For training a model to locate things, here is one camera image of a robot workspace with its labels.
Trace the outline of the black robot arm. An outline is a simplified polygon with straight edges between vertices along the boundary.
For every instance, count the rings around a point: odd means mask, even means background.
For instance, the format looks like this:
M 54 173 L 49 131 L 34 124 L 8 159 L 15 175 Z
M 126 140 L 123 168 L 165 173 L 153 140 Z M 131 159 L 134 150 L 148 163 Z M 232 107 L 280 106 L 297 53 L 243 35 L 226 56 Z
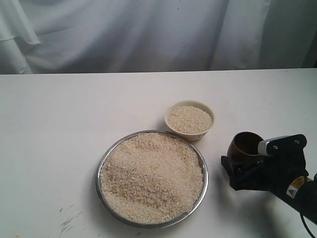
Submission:
M 232 139 L 221 165 L 235 190 L 269 191 L 299 212 L 301 220 L 317 222 L 317 179 L 309 178 L 303 134 L 264 140 L 252 132 Z

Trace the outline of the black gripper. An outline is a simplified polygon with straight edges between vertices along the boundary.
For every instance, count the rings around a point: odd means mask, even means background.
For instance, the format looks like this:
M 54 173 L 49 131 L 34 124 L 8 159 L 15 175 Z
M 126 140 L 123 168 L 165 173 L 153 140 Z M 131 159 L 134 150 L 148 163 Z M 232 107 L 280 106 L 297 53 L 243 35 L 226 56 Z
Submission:
M 303 134 L 270 138 L 259 142 L 258 153 L 263 156 L 253 165 L 227 156 L 221 156 L 221 165 L 235 191 L 269 191 L 284 202 L 305 202 L 309 183 L 306 145 Z

